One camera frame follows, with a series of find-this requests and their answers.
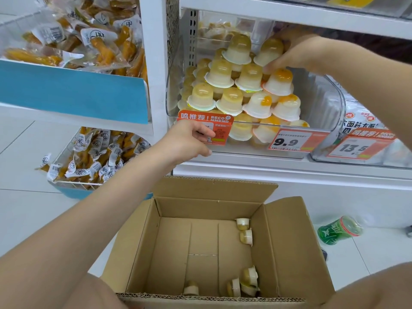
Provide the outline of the white noodle packet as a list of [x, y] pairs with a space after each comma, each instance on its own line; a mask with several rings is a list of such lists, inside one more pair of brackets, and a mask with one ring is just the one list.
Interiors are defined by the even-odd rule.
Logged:
[[346, 102], [342, 133], [349, 134], [357, 128], [388, 129], [374, 114], [358, 102]]

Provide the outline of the orange promotion tag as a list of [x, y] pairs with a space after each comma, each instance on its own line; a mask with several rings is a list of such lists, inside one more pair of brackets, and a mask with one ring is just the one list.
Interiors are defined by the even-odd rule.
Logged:
[[214, 137], [209, 137], [205, 144], [224, 146], [229, 137], [234, 117], [217, 110], [202, 112], [183, 109], [179, 111], [177, 116], [177, 121], [180, 120], [193, 120], [203, 123], [215, 133]]

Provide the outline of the white shelf unit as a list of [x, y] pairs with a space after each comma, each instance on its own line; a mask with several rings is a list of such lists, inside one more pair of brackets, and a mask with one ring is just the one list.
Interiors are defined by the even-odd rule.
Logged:
[[[327, 9], [282, 0], [140, 0], [150, 86], [154, 142], [167, 132], [168, 57], [183, 32], [184, 62], [189, 54], [190, 11], [206, 10], [247, 18], [264, 18], [337, 30], [412, 39], [412, 22], [359, 11]], [[178, 165], [174, 176], [274, 182], [278, 189], [267, 202], [301, 196], [313, 224], [326, 224], [342, 215], [367, 227], [403, 228], [412, 224], [412, 170], [354, 166], [303, 159], [263, 156], [255, 149], [229, 153], [211, 146], [209, 157], [198, 156]]]

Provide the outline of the green plastic bottle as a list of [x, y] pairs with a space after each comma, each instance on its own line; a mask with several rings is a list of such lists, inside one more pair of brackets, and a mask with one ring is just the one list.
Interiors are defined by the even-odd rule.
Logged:
[[341, 240], [359, 237], [363, 234], [361, 224], [351, 216], [344, 215], [332, 223], [320, 226], [317, 235], [321, 242], [335, 245]]

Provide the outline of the large orange price tag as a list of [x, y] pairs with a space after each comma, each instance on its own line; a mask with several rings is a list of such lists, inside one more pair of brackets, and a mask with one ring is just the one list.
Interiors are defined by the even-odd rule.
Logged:
[[387, 129], [357, 128], [346, 135], [327, 157], [369, 160], [396, 140]]

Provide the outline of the person's right forearm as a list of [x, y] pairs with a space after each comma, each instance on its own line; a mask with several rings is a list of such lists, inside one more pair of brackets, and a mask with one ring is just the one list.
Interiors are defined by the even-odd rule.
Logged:
[[412, 150], [412, 65], [346, 41], [314, 37], [315, 65]]

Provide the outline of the white orange price tag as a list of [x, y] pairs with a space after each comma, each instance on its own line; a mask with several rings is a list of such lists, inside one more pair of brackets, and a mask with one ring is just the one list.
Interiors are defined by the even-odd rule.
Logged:
[[281, 128], [269, 145], [269, 150], [285, 150], [310, 153], [330, 134], [311, 129]]

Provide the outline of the person's right leg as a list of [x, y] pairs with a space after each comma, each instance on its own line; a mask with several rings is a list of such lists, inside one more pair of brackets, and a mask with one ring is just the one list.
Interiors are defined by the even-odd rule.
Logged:
[[345, 286], [319, 309], [412, 309], [412, 262], [394, 265]]

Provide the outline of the person's left hand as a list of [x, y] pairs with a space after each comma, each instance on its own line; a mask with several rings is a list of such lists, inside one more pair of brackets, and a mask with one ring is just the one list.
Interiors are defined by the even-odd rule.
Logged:
[[180, 120], [173, 125], [156, 144], [160, 155], [172, 166], [177, 166], [195, 157], [190, 157], [190, 148], [206, 145], [215, 133], [203, 123], [193, 120]]

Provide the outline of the clear plastic bin with packets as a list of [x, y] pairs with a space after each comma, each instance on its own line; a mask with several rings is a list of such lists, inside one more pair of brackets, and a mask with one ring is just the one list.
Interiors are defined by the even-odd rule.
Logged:
[[[340, 89], [346, 102], [353, 101], [358, 102], [353, 96], [351, 96], [336, 80], [331, 76], [329, 78]], [[393, 141], [387, 148], [374, 155], [369, 160], [356, 160], [356, 159], [340, 159], [330, 158], [327, 154], [330, 153], [342, 140], [348, 135], [342, 133], [344, 116], [339, 121], [339, 129], [333, 131], [325, 141], [311, 153], [311, 157], [315, 161], [336, 163], [336, 164], [353, 164], [353, 165], [368, 165], [368, 166], [385, 166], [396, 168], [410, 168], [412, 169], [412, 151], [410, 151], [399, 139]]]

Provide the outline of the yellow white jelly cup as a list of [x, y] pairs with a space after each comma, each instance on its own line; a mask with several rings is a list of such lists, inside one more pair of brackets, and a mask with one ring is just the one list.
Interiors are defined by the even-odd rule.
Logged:
[[284, 44], [276, 38], [268, 38], [260, 47], [259, 53], [254, 57], [253, 62], [261, 67], [265, 67], [271, 61], [282, 56]]

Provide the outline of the clear plastic display bin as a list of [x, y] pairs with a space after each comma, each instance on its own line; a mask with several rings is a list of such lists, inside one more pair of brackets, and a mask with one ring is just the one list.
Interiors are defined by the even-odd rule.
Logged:
[[[246, 16], [236, 17], [194, 9], [187, 9], [182, 19], [176, 19], [176, 22], [179, 22], [180, 26], [176, 27], [176, 35], [171, 36], [173, 43], [170, 44], [168, 52], [169, 69], [165, 102], [169, 126], [177, 121], [179, 111], [174, 105], [179, 100], [187, 67], [195, 66], [202, 58], [213, 59], [215, 51], [221, 47], [227, 48], [235, 34], [250, 36], [252, 51], [258, 54], [260, 46], [267, 40], [274, 26], [272, 20]], [[340, 128], [339, 121], [345, 111], [344, 97], [338, 87], [327, 77], [318, 76], [303, 69], [291, 69], [290, 71], [293, 74], [293, 94], [301, 101], [300, 119], [306, 121], [310, 127], [280, 126], [280, 128], [311, 129], [330, 132], [330, 134], [337, 131]], [[269, 145], [254, 145], [253, 141], [248, 141], [246, 143], [227, 142], [224, 146], [208, 145], [208, 147], [214, 155], [220, 158], [225, 156], [223, 162], [229, 163], [229, 157], [234, 159], [235, 155], [302, 160], [310, 157], [311, 153], [320, 146], [306, 153], [269, 150]]]

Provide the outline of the person's left leg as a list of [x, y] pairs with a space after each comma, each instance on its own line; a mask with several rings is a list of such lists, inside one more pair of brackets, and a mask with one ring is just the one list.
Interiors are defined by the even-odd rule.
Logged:
[[62, 309], [144, 309], [141, 306], [129, 308], [116, 293], [99, 277], [90, 273], [75, 287]]

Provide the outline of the person's left forearm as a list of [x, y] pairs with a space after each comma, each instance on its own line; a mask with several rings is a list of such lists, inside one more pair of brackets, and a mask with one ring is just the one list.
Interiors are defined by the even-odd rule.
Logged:
[[0, 257], [0, 309], [62, 309], [155, 182], [176, 165], [156, 147]]

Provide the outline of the person's right hand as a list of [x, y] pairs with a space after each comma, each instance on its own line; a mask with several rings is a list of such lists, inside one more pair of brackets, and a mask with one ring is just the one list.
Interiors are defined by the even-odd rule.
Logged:
[[291, 68], [304, 68], [322, 74], [325, 39], [300, 27], [288, 27], [274, 35], [285, 46], [282, 56], [291, 58]]

